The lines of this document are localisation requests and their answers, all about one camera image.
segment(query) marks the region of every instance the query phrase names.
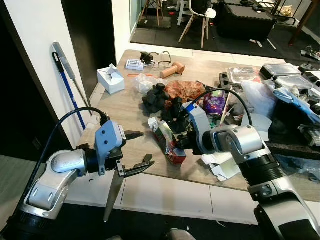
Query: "purple bag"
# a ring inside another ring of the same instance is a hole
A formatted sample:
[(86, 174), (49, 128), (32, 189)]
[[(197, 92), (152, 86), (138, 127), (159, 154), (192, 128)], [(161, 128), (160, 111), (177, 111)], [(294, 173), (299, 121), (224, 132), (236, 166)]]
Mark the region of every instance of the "purple bag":
[(208, 115), (221, 118), (226, 105), (225, 92), (214, 91), (206, 94), (203, 99), (203, 108)]

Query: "white paper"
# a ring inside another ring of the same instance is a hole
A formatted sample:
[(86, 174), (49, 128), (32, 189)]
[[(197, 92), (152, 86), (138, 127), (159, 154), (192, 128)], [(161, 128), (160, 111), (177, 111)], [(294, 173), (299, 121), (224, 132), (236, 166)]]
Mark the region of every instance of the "white paper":
[[(253, 127), (258, 131), (262, 140), (265, 142), (269, 141), (268, 130), (272, 124), (272, 121), (266, 116), (256, 113), (251, 113), (250, 116), (252, 119)], [(247, 115), (244, 115), (242, 118), (241, 126), (246, 125), (249, 125), (249, 119)]]

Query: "clear plastic box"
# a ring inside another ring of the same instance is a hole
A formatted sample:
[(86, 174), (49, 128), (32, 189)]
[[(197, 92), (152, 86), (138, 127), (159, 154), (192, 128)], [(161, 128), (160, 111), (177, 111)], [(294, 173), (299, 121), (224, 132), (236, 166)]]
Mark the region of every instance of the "clear plastic box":
[(275, 82), (287, 89), (293, 89), (295, 86), (299, 90), (312, 89), (314, 85), (301, 75), (279, 76)]
[(243, 81), (253, 81), (261, 83), (259, 70), (253, 67), (235, 67), (227, 68), (229, 81), (234, 84), (240, 84)]
[(301, 72), (295, 68), (291, 63), (283, 64), (264, 64), (263, 67), (272, 76), (287, 76), (287, 75), (301, 75)]

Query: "tissue box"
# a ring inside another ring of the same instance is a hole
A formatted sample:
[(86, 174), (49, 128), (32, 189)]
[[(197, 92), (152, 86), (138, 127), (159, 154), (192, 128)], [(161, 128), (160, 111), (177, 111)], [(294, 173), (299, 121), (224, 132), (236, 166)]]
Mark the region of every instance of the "tissue box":
[(109, 94), (125, 89), (125, 79), (113, 64), (110, 64), (109, 67), (98, 69), (97, 75), (98, 81)]

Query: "plastic bag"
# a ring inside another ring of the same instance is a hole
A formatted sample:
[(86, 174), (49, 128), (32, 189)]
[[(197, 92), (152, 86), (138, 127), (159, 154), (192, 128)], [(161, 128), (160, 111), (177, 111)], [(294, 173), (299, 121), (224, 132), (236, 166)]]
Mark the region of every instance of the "plastic bag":
[(167, 85), (168, 81), (162, 78), (155, 78), (154, 76), (146, 76), (143, 73), (136, 76), (133, 80), (135, 88), (139, 93), (147, 95), (149, 90), (152, 89), (152, 86), (157, 84)]
[(268, 86), (254, 81), (243, 81), (241, 86), (248, 102), (254, 108), (253, 113), (271, 119), (277, 103), (277, 98), (273, 95)]

